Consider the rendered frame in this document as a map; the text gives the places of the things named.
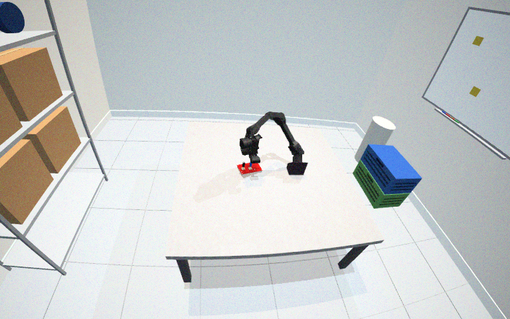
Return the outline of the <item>red circuit board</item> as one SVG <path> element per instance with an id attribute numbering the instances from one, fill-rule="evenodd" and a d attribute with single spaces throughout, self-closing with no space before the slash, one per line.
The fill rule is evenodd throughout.
<path id="1" fill-rule="evenodd" d="M 242 164 L 237 165 L 237 167 L 239 168 L 241 174 L 253 173 L 253 172 L 257 172 L 257 171 L 261 171 L 262 172 L 262 168 L 259 166 L 258 163 L 245 163 L 245 162 L 242 162 Z"/>

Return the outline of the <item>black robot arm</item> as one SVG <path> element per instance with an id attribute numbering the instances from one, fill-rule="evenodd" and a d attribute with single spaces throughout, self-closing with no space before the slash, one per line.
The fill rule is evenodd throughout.
<path id="1" fill-rule="evenodd" d="M 284 113 L 282 112 L 267 112 L 260 120 L 258 120 L 255 124 L 247 127 L 246 129 L 246 135 L 244 138 L 240 138 L 240 150 L 242 152 L 242 155 L 246 156 L 251 154 L 250 147 L 257 147 L 259 144 L 260 139 L 262 136 L 260 134 L 255 135 L 260 130 L 260 127 L 267 122 L 268 120 L 273 120 L 277 125 L 281 127 L 283 130 L 286 138 L 288 139 L 288 142 L 290 145 L 288 146 L 290 151 L 292 152 L 293 156 L 293 162 L 302 162 L 302 154 L 304 154 L 304 150 L 302 149 L 299 142 L 297 142 L 294 137 L 292 136 L 292 133 L 290 132 L 289 128 L 286 125 L 286 118 L 284 116 Z"/>

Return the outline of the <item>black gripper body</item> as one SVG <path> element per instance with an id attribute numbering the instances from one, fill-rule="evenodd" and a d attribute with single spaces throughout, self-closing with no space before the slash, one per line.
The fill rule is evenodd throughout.
<path id="1" fill-rule="evenodd" d="M 257 155 L 259 147 L 258 146 L 257 147 L 251 146 L 250 149 L 251 149 L 250 162 L 251 163 L 260 163 L 260 157 L 258 157 L 258 155 Z"/>

